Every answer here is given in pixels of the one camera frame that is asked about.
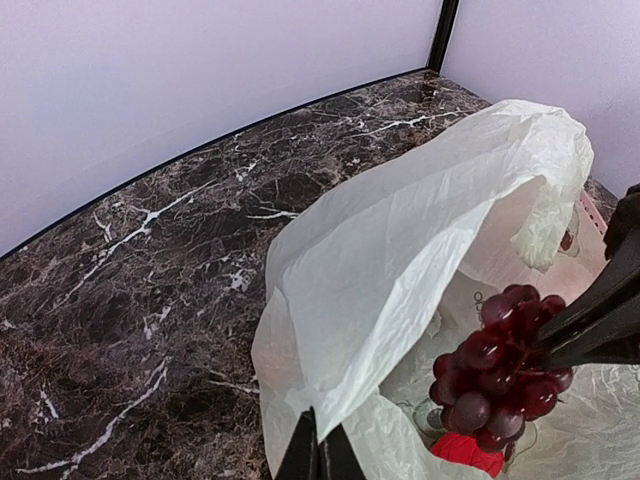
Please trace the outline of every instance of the black frame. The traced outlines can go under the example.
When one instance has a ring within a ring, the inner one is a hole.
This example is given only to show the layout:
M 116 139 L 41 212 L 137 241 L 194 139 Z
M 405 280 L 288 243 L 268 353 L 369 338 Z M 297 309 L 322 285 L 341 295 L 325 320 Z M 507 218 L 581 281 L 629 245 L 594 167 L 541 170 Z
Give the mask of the black frame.
M 458 14 L 459 4 L 460 0 L 442 1 L 438 27 L 436 28 L 436 34 L 433 37 L 431 52 L 429 53 L 429 60 L 427 61 L 427 68 L 429 70 L 433 70 L 437 74 L 440 74 L 440 70 L 442 70 L 444 57 L 447 53 L 449 40 L 451 39 L 451 32 L 453 32 L 453 24 L 455 23 L 456 15 Z

